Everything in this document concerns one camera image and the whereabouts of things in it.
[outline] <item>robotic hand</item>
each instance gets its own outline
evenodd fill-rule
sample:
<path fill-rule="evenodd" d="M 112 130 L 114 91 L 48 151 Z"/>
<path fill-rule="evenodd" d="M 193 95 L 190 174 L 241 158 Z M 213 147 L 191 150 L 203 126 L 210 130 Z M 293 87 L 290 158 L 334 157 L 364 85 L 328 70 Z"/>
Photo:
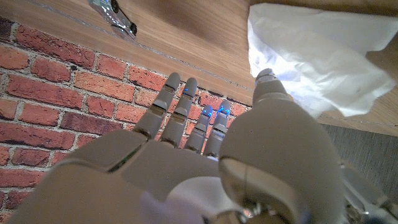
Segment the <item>robotic hand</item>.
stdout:
<path fill-rule="evenodd" d="M 203 155 L 210 106 L 177 149 L 193 78 L 155 141 L 179 81 L 169 76 L 133 131 L 109 133 L 58 163 L 10 223 L 397 223 L 396 205 L 339 164 L 326 131 L 270 69 L 256 79 L 253 109 L 228 133 L 222 102 Z"/>

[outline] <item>wooden table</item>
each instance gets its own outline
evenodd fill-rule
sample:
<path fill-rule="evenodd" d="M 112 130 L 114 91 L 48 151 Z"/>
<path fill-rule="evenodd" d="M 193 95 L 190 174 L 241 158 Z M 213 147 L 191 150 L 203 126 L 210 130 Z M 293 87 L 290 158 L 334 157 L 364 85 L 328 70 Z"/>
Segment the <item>wooden table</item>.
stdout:
<path fill-rule="evenodd" d="M 245 0 L 119 0 L 137 24 L 139 44 L 116 36 L 104 19 L 81 0 L 0 1 L 0 16 L 48 32 L 150 70 L 195 77 L 199 87 L 251 104 L 254 79 L 249 72 Z M 396 0 L 266 0 L 293 6 L 398 16 Z M 398 81 L 398 35 L 368 59 Z M 398 89 L 378 99 L 371 112 L 344 118 L 339 112 L 319 122 L 398 136 Z"/>

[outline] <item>white tissue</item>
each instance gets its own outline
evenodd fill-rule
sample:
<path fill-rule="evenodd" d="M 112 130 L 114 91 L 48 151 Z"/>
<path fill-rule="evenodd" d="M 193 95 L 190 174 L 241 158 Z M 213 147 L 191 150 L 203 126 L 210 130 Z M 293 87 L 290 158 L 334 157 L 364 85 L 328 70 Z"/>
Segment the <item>white tissue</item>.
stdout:
<path fill-rule="evenodd" d="M 395 17 L 256 4 L 248 19 L 251 74 L 273 69 L 314 118 L 333 109 L 366 114 L 395 83 L 364 56 L 386 47 L 397 30 Z"/>

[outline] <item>robot finger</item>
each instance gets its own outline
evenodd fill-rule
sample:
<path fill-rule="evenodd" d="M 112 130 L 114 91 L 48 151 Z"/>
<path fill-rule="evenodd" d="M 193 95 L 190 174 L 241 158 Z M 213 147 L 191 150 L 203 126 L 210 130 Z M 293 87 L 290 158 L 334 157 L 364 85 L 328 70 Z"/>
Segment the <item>robot finger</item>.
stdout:
<path fill-rule="evenodd" d="M 192 150 L 196 153 L 201 152 L 201 148 L 206 138 L 207 127 L 210 122 L 210 118 L 213 114 L 213 108 L 210 105 L 205 106 L 201 115 L 199 116 L 198 122 L 193 128 L 191 135 L 188 138 L 184 149 Z"/>
<path fill-rule="evenodd" d="M 155 138 L 179 84 L 180 75 L 172 73 L 166 80 L 153 104 L 138 121 L 133 131 L 142 133 L 149 139 Z"/>
<path fill-rule="evenodd" d="M 185 123 L 187 122 L 188 114 L 191 109 L 192 100 L 195 96 L 198 83 L 194 78 L 189 78 L 185 89 L 182 92 L 180 100 L 178 101 L 170 121 L 167 123 L 160 141 L 168 142 L 173 147 L 178 147 L 182 133 L 184 132 Z"/>
<path fill-rule="evenodd" d="M 228 115 L 231 111 L 229 102 L 224 100 L 217 111 L 217 117 L 214 121 L 213 129 L 211 130 L 210 136 L 207 140 L 205 150 L 203 151 L 204 156 L 211 156 L 218 158 L 218 152 L 220 151 L 221 143 L 226 134 L 226 124 L 228 122 Z"/>

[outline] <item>wall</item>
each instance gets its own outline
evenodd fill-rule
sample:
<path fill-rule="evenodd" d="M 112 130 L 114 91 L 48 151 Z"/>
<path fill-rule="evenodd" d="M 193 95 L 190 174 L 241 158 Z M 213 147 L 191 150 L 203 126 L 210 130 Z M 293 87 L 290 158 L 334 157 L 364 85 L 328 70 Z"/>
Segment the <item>wall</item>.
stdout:
<path fill-rule="evenodd" d="M 0 19 L 0 223 L 68 153 L 107 132 L 132 129 L 165 75 Z M 217 109 L 224 99 L 197 91 L 180 147 L 203 106 Z M 230 103 L 228 126 L 248 110 Z"/>

